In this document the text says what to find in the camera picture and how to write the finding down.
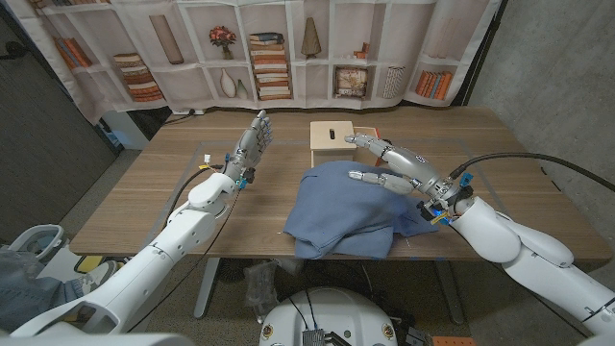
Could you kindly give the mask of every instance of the flower pot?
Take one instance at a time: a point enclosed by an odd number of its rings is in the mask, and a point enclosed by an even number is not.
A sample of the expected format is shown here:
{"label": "flower pot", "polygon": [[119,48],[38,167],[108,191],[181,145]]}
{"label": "flower pot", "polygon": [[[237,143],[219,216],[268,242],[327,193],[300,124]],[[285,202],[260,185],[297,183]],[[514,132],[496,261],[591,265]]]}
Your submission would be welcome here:
{"label": "flower pot", "polygon": [[233,52],[229,49],[229,46],[222,46],[222,55],[224,60],[232,60]]}

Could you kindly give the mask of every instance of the box lid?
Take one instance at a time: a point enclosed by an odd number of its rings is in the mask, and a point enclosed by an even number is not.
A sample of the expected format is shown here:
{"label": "box lid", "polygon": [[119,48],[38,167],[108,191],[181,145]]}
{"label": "box lid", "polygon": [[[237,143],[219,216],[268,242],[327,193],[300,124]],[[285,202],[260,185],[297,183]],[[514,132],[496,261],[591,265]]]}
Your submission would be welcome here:
{"label": "box lid", "polygon": [[309,123],[309,148],[311,150],[354,150],[357,146],[344,140],[344,136],[354,134],[352,121],[312,121]]}

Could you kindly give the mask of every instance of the person's leg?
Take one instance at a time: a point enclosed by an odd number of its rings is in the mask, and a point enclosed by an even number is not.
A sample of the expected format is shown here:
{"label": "person's leg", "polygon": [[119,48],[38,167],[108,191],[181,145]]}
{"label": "person's leg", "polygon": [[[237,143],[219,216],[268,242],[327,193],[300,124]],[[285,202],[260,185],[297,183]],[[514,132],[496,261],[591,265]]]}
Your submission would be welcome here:
{"label": "person's leg", "polygon": [[109,260],[66,283],[54,278],[31,280],[22,271],[3,275],[0,278],[0,329],[12,332],[49,309],[83,297],[113,275],[116,267],[117,263]]}

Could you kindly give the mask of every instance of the wooden table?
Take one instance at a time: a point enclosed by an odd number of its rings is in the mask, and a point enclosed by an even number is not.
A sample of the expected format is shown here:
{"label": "wooden table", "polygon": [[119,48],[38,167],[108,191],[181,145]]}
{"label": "wooden table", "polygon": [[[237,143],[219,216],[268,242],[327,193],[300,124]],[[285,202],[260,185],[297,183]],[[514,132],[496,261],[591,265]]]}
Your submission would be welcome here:
{"label": "wooden table", "polygon": [[[186,177],[198,169],[203,154],[212,163],[225,153],[254,117],[253,111],[215,111],[156,134],[98,210],[70,244],[77,254],[133,255],[159,231],[170,201]],[[440,111],[398,108],[366,114],[278,112],[269,115],[274,142],[257,166],[256,180],[239,195],[224,231],[209,251],[223,258],[291,258],[294,238],[282,233],[294,206],[299,181],[310,166],[309,122],[352,120],[377,127],[383,138],[425,157],[443,175],[471,157],[525,151],[489,109]],[[542,173],[537,161],[499,159],[469,170],[475,194],[515,221],[553,235],[579,261],[605,262],[611,250],[575,206]],[[180,199],[185,201],[196,179]],[[205,247],[196,249],[203,253]],[[449,228],[409,238],[397,236],[390,260],[477,260],[472,248]]]}

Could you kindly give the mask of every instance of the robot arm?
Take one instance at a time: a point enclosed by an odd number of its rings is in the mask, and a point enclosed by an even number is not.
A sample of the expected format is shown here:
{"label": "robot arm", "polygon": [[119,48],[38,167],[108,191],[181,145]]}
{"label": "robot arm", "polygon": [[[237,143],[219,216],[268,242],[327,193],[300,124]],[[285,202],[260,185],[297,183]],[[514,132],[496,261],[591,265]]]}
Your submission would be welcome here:
{"label": "robot arm", "polygon": [[[33,318],[11,336],[53,334],[119,334],[138,320],[139,309],[173,266],[197,246],[211,240],[217,220],[230,212],[244,181],[254,180],[254,167],[271,142],[269,118],[261,111],[236,144],[223,173],[213,173],[195,186],[188,201],[174,210],[160,234],[104,284],[86,296]],[[62,322],[67,316],[87,314],[85,323]]]}
{"label": "robot arm", "polygon": [[[615,292],[573,266],[572,252],[559,240],[496,212],[479,197],[472,197],[469,186],[456,186],[452,179],[440,177],[424,158],[407,149],[367,135],[345,139],[369,148],[412,187],[429,195],[427,203],[417,206],[427,220],[445,218],[481,257],[501,263],[516,282],[566,309],[592,333],[613,333]],[[392,186],[385,174],[368,174],[351,171],[349,177]],[[394,186],[403,185],[395,182]],[[414,188],[388,189],[406,194]]]}

